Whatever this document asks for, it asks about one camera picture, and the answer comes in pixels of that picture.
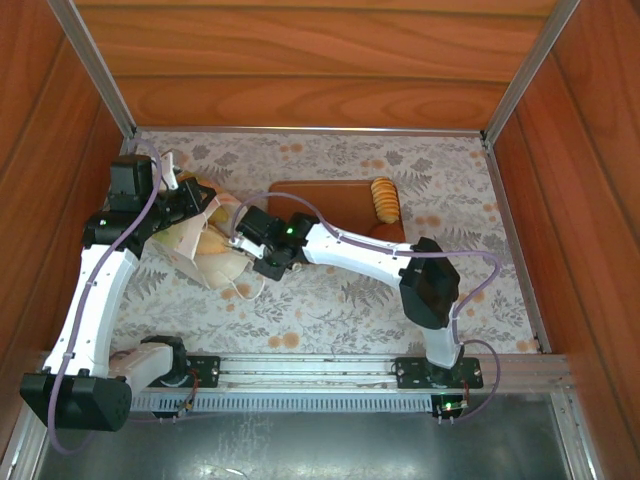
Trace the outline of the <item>thin aluminium cross rail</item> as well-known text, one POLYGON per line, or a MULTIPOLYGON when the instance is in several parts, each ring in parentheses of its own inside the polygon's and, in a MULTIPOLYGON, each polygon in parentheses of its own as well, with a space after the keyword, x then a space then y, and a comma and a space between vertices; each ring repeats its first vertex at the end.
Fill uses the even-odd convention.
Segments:
POLYGON ((367 135, 482 138, 482 130, 373 127, 293 127, 293 126, 138 126, 137 132, 198 132, 251 134, 367 135))

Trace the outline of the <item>wide aluminium base rail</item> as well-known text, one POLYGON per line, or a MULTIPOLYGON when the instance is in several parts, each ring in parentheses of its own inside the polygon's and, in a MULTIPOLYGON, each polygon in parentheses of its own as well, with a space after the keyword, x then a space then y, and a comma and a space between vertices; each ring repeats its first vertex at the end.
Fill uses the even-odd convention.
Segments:
MULTIPOLYGON (((200 391, 270 393, 348 393, 365 389, 429 391, 435 394, 547 393, 570 388, 566 359, 558 355, 479 355, 484 387, 481 389, 398 389, 387 355, 222 354, 216 388, 200 391)), ((130 352, 108 356, 105 363, 84 361, 69 368, 63 380, 69 386, 85 384, 116 393, 138 395, 147 388, 169 388, 160 379, 182 377, 187 355, 159 342, 144 343, 130 352)))

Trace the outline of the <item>aluminium frame post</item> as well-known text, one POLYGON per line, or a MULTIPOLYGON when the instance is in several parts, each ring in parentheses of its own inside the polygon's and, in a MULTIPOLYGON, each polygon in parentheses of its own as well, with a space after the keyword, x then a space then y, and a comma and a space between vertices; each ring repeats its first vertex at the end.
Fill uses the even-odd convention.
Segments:
POLYGON ((127 139, 137 124, 74 0, 47 0, 116 125, 127 139))
POLYGON ((507 121, 515 111, 519 101, 534 80, 538 70, 551 52, 557 39, 574 14, 581 0, 558 0, 531 50, 507 87, 496 107, 486 129, 483 132, 484 142, 492 147, 501 134, 507 121))

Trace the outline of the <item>floral patterned table mat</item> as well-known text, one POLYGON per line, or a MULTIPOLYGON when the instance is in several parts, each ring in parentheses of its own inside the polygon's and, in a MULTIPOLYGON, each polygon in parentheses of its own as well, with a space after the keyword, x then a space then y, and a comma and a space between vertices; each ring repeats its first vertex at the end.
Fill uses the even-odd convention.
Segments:
MULTIPOLYGON (((473 137, 152 132, 144 138, 238 199, 278 181, 390 178, 409 241, 452 253, 465 302, 458 334, 472 352, 538 349, 481 141, 473 137)), ((147 245, 127 285, 111 347, 176 335, 191 351, 419 355, 421 330, 399 294, 370 278, 307 266, 282 280, 246 272, 209 290, 147 245)))

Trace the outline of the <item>ridged spiral fake bread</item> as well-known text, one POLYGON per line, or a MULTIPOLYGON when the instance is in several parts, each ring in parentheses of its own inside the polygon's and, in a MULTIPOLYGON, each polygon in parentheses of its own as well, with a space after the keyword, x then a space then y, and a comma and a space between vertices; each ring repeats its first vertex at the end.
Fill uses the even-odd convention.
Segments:
POLYGON ((374 179, 370 185, 377 218, 387 224, 400 219, 400 204, 394 183, 386 177, 374 179))

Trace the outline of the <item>circuit board with green light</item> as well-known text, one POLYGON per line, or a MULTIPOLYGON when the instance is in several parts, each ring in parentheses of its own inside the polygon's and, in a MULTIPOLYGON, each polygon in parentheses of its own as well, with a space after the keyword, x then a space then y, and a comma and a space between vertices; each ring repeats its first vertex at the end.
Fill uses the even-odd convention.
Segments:
POLYGON ((431 396, 432 415, 437 419, 458 418, 468 407, 468 401, 459 394, 439 394, 431 396))

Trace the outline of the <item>aluminium lower frame rail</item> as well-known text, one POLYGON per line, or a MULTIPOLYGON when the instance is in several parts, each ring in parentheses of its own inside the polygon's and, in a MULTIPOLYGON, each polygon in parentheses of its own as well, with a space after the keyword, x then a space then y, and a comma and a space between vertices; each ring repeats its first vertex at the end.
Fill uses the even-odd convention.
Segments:
POLYGON ((550 394, 552 409, 572 480, 604 480, 586 417, 577 396, 560 390, 550 394))
POLYGON ((36 480, 47 441, 47 427, 23 404, 0 464, 0 480, 36 480))

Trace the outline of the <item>reflective steel sheet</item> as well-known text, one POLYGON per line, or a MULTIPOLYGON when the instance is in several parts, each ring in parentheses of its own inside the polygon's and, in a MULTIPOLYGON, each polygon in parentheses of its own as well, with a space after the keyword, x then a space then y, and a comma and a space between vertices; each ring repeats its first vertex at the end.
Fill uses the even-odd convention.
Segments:
POLYGON ((470 420, 426 414, 232 413, 130 423, 80 452, 47 449, 37 480, 568 480, 546 396, 494 398, 470 420))

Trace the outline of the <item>brown rectangular tray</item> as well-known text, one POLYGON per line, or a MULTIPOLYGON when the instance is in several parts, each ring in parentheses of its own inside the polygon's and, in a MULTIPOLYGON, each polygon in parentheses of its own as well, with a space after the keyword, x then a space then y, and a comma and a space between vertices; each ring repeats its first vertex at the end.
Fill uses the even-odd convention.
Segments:
POLYGON ((370 184, 371 180, 280 181, 269 191, 303 198, 335 227, 368 236, 374 226, 383 223, 377 218, 370 184))

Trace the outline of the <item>white printed paper bag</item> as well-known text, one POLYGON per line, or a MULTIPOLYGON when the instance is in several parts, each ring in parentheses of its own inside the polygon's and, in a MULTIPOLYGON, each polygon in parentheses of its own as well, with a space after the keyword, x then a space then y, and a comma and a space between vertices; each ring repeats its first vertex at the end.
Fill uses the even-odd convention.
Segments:
POLYGON ((213 187, 217 196, 206 211, 155 234, 153 241, 168 255, 170 264, 197 285, 207 290, 232 288, 244 300, 257 299, 264 290, 264 279, 260 280, 255 293, 236 282, 253 264, 248 256, 231 248, 224 254, 196 254, 200 235, 206 230, 217 230, 229 242, 233 214, 236 211, 246 213, 247 209, 241 207, 240 201, 233 195, 205 177, 188 171, 178 173, 176 177, 178 180, 194 178, 201 185, 213 187))

